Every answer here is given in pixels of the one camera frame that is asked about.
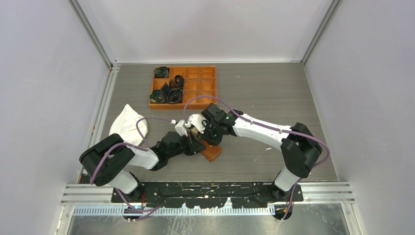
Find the brown leather card holder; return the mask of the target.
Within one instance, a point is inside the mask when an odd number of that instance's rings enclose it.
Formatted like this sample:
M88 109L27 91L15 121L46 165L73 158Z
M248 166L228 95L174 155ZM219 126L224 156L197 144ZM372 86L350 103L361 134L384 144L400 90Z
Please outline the brown leather card holder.
M210 145L205 140L200 140L201 144L205 147L200 153L209 161L213 162L221 153L222 148L216 145Z

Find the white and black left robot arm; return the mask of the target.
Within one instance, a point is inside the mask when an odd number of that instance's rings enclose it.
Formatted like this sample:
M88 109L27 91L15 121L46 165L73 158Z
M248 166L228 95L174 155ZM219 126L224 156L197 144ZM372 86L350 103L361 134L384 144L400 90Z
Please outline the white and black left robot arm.
M92 185L110 185L123 192L129 201L137 202L143 195L141 183L133 173L125 170L126 166L157 171L173 157L181 154L192 156L205 148L192 135L181 136L175 131L167 132L150 148L132 145L125 142L119 134L111 134L84 151L79 162L90 176Z

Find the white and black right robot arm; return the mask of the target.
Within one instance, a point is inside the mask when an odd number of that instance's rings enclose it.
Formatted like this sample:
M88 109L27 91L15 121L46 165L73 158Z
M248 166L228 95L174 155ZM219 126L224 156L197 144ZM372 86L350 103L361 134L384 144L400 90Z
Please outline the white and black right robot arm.
M284 201L299 179L307 178L323 150L317 139L302 123L283 126L261 121L242 111L221 110L211 103L201 112L202 139L218 145L223 136L245 137L265 143L281 151L284 168L273 181L272 196Z

